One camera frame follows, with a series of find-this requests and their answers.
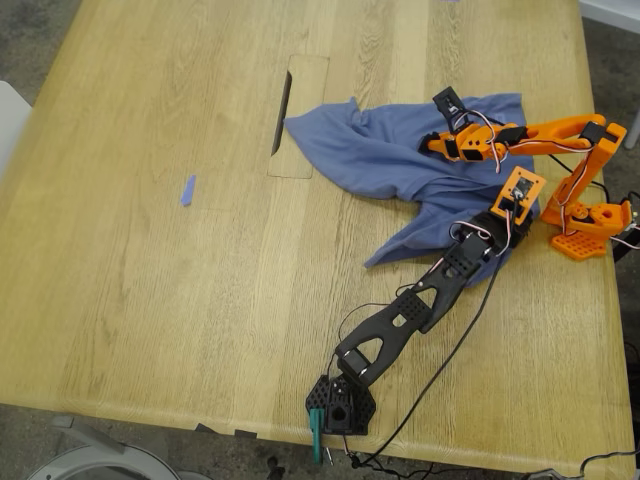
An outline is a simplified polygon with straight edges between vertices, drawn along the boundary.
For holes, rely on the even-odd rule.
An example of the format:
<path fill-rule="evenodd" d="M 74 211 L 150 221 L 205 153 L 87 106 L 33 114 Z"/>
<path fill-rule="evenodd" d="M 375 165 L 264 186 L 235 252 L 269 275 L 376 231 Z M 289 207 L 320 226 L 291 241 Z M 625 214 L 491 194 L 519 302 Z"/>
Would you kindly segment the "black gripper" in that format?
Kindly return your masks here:
<path fill-rule="evenodd" d="M 529 212 L 520 224 L 510 227 L 507 233 L 507 220 L 488 211 L 474 217 L 474 224 L 491 234 L 491 254 L 500 255 L 503 251 L 513 249 L 529 234 L 534 216 Z"/>

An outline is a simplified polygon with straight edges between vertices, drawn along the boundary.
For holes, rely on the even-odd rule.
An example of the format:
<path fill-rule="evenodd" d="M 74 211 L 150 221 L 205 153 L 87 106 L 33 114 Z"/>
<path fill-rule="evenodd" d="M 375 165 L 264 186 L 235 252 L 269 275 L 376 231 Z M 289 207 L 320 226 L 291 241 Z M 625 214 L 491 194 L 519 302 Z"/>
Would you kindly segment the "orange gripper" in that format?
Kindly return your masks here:
<path fill-rule="evenodd" d="M 456 141 L 449 132 L 431 132 L 420 139 L 430 152 L 448 160 L 464 161 L 502 160 L 503 148 L 495 141 L 495 131 L 485 124 L 470 123 L 459 130 Z"/>

